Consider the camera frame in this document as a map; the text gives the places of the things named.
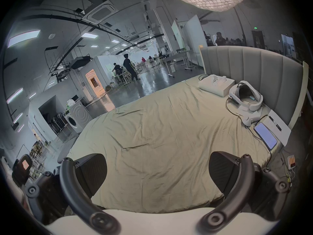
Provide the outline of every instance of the door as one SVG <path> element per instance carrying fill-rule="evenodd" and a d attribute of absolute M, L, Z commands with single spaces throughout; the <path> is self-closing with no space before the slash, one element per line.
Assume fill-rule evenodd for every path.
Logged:
<path fill-rule="evenodd" d="M 92 90 L 95 92 L 96 96 L 97 97 L 103 96 L 103 94 L 105 93 L 105 90 L 104 90 L 102 84 L 100 83 L 99 78 L 97 77 L 94 69 L 92 69 L 91 71 L 89 71 L 86 74 L 86 78 L 87 78 Z"/>
<path fill-rule="evenodd" d="M 253 41 L 254 41 L 254 47 L 259 48 L 259 49 L 265 49 L 265 44 L 264 44 L 264 38 L 263 38 L 263 33 L 262 31 L 258 30 L 252 31 L 252 36 L 253 36 Z"/>

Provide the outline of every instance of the table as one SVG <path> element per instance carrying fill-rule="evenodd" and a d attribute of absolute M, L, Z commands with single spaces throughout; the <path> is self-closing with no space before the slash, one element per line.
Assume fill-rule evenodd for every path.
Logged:
<path fill-rule="evenodd" d="M 122 76 L 123 76 L 123 81 L 124 81 L 124 84 L 123 84 L 123 85 L 129 84 L 130 81 L 129 81 L 129 80 L 126 81 L 126 79 L 125 79 L 125 77 L 126 77 L 126 75 L 128 75 L 128 73 L 129 73 L 128 71 L 125 71 L 125 72 L 123 72 L 122 74 L 115 75 L 114 77 L 112 77 L 113 82 L 115 81 L 115 78 L 116 78 L 116 77 L 119 77 L 120 75 L 122 75 Z"/>
<path fill-rule="evenodd" d="M 169 76 L 174 77 L 174 76 L 170 73 L 170 70 L 169 70 L 169 68 L 168 68 L 167 62 L 168 62 L 168 61 L 171 61 L 171 60 L 174 60 L 174 59 L 176 59 L 176 58 L 182 58 L 183 61 L 184 61 L 184 64 L 183 64 L 183 65 L 186 65 L 185 70 L 190 70 L 190 71 L 192 71 L 191 68 L 194 67 L 194 65 L 193 65 L 193 66 L 190 66 L 190 65 L 189 65 L 189 60 L 188 60 L 188 56 L 187 56 L 187 52 L 190 52 L 190 51 L 192 51 L 192 50 L 182 51 L 182 52 L 179 52 L 179 53 L 177 53 L 177 54 L 174 54 L 173 56 L 164 58 L 164 61 L 165 61 L 165 63 L 166 63 L 166 67 L 167 67 L 168 75 L 169 75 Z"/>

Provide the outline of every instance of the gray headboard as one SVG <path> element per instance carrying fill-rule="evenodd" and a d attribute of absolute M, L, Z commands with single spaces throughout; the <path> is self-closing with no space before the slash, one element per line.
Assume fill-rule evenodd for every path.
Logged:
<path fill-rule="evenodd" d="M 302 65 L 272 51 L 251 47 L 202 47 L 200 53 L 205 73 L 227 76 L 236 83 L 248 81 L 263 95 L 264 104 L 287 125 L 291 122 L 303 84 Z"/>

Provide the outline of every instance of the white vr headset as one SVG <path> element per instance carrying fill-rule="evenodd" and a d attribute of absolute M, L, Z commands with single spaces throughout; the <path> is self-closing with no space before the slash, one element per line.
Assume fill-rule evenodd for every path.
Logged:
<path fill-rule="evenodd" d="M 263 96 L 255 88 L 252 87 L 247 81 L 240 81 L 238 84 L 235 84 L 229 90 L 229 96 L 236 101 L 238 104 L 251 110 L 252 112 L 258 110 L 263 102 Z M 246 104 L 241 101 L 242 98 L 254 98 L 256 103 Z"/>

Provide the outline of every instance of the pen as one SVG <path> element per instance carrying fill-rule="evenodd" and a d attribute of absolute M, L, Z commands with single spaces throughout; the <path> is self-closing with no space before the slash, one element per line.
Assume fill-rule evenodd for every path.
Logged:
<path fill-rule="evenodd" d="M 269 115 L 268 116 L 270 118 L 270 120 L 272 120 L 272 122 L 276 125 L 276 127 L 281 131 L 281 128 L 279 127 L 279 125 L 274 121 L 274 119 L 272 119 L 272 117 Z"/>

